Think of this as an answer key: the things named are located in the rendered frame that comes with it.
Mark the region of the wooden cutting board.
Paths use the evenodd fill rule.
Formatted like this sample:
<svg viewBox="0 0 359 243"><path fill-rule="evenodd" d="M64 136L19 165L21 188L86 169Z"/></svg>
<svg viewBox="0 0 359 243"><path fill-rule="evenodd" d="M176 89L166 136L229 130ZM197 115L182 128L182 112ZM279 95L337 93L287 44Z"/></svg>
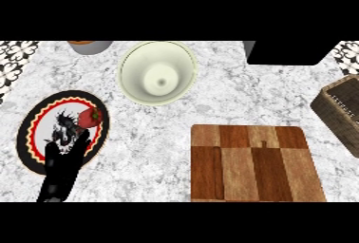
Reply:
<svg viewBox="0 0 359 243"><path fill-rule="evenodd" d="M191 199L322 202L303 130L296 126L195 124Z"/></svg>

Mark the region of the grey pot with orange rim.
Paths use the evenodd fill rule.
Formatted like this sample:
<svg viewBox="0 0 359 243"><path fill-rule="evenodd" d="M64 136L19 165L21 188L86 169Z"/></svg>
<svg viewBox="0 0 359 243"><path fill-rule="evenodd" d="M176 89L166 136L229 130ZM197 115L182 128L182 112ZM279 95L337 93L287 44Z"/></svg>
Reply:
<svg viewBox="0 0 359 243"><path fill-rule="evenodd" d="M111 41L69 41L71 48L81 55L99 54L111 44Z"/></svg>

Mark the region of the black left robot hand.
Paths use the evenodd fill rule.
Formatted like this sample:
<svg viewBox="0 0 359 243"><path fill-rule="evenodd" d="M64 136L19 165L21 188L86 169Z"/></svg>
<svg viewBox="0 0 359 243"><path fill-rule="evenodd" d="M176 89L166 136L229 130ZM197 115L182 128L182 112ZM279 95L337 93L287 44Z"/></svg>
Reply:
<svg viewBox="0 0 359 243"><path fill-rule="evenodd" d="M58 144L50 142L44 147L46 177L37 202L64 202L68 199L84 154L90 145L90 131L84 130L67 154L61 154Z"/></svg>

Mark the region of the red tomato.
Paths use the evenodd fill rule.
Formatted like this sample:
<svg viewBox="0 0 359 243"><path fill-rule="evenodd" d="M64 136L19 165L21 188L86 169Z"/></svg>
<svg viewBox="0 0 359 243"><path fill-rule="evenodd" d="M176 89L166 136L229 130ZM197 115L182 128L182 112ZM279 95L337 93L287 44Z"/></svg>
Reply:
<svg viewBox="0 0 359 243"><path fill-rule="evenodd" d="M102 122L102 112L96 107L89 108L78 114L77 124L81 128L96 127L101 124L101 122Z"/></svg>

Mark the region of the pale cream bowl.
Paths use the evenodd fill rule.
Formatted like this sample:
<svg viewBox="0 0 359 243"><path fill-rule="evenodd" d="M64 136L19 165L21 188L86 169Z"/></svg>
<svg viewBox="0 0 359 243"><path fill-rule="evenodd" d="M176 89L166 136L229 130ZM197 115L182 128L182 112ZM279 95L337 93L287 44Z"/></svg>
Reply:
<svg viewBox="0 0 359 243"><path fill-rule="evenodd" d="M142 105L164 105L188 92L195 83L197 72L197 58L182 42L142 42L121 58L121 91Z"/></svg>

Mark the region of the brown wicker basket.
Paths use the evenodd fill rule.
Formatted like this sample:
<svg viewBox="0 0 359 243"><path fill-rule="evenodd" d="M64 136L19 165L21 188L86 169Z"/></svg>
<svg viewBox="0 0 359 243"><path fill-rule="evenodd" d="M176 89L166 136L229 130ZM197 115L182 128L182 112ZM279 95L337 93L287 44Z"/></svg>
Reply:
<svg viewBox="0 0 359 243"><path fill-rule="evenodd" d="M327 85L310 107L352 156L359 158L359 75L349 74Z"/></svg>

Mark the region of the black appliance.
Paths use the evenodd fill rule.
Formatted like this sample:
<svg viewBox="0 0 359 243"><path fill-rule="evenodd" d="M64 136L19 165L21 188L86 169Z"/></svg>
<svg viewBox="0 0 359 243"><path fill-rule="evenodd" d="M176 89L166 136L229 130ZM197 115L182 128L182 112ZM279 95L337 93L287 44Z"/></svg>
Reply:
<svg viewBox="0 0 359 243"><path fill-rule="evenodd" d="M338 40L244 41L248 65L316 65Z"/></svg>

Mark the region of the round black patterned plate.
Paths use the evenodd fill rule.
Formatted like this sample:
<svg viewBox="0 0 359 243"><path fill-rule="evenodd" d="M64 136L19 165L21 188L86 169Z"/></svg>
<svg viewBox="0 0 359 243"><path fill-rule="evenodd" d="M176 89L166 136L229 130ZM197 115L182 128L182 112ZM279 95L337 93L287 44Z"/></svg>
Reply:
<svg viewBox="0 0 359 243"><path fill-rule="evenodd" d="M102 112L101 124L90 128L90 146L83 163L96 156L105 143L109 131L109 115L101 99L81 90L68 90L50 95L30 111L16 134L16 153L25 167L44 175L44 146L52 132L61 127L56 118L64 114L75 117L81 111L98 108Z"/></svg>

